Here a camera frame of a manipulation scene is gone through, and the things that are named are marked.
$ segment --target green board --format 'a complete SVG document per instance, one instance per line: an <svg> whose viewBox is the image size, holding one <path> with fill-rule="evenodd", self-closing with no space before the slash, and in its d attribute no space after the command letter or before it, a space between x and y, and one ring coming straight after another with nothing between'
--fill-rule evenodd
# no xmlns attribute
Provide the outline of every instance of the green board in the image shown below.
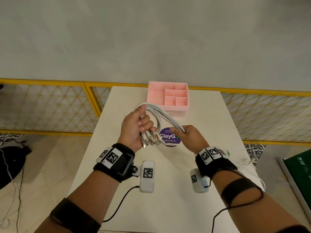
<svg viewBox="0 0 311 233"><path fill-rule="evenodd" d="M311 149L285 159L284 164L311 208Z"/></svg>

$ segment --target tiled floor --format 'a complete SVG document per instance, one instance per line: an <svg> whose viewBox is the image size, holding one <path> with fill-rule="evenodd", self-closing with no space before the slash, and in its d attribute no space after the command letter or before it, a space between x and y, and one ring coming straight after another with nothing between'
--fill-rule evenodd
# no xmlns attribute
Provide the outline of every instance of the tiled floor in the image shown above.
<svg viewBox="0 0 311 233"><path fill-rule="evenodd" d="M79 168L90 137L72 136L32 136L30 142L32 153L27 156L24 166L24 179L21 192L21 209L19 218L19 232L33 233L50 211L67 194ZM310 227L293 191L286 181L275 157L289 157L308 148L267 146L257 164L257 172L266 183L266 191L302 224ZM0 190L0 220L8 211L13 194L14 185L21 182L21 173ZM18 189L14 195L14 202L8 213L8 221L3 223L1 233L15 233L18 209Z"/></svg>

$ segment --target round purple sticker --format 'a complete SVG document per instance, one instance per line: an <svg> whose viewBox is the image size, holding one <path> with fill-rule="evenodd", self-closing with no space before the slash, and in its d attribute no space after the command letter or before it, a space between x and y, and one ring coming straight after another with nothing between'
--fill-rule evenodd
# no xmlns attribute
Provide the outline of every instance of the round purple sticker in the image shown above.
<svg viewBox="0 0 311 233"><path fill-rule="evenodd" d="M162 137L162 140L165 142L166 146L177 146L181 142L181 139L171 133L169 129L169 127L162 129L160 131L160 136Z"/></svg>

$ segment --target bundle of white cables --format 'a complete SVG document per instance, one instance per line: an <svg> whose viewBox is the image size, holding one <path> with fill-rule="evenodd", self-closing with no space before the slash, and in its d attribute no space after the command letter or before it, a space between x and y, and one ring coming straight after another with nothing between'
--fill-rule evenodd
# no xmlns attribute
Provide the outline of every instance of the bundle of white cables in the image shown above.
<svg viewBox="0 0 311 233"><path fill-rule="evenodd" d="M168 113L166 113L160 106L153 104L153 103L145 102L145 103L142 103L136 106L135 109L137 109L141 105L147 105L146 110L149 111L155 117L157 121L157 127L156 127L155 132L146 131L142 133L142 143L144 147L145 147L145 144L146 145L154 145L154 144L160 145L160 143L165 144L165 142L162 140L161 136L159 135L161 131L161 125L162 125L161 117L165 119L166 121L168 121L174 127L181 130L183 133L186 132L185 129L178 122L176 122L171 116L169 116Z"/></svg>

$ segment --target pink plastic container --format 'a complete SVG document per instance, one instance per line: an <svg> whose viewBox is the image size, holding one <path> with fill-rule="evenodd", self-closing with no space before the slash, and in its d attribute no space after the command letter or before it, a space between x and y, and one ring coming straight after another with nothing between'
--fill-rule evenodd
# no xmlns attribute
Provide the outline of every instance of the pink plastic container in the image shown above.
<svg viewBox="0 0 311 233"><path fill-rule="evenodd" d="M172 117L185 117L189 109L188 84L149 82L147 102L159 105Z"/></svg>

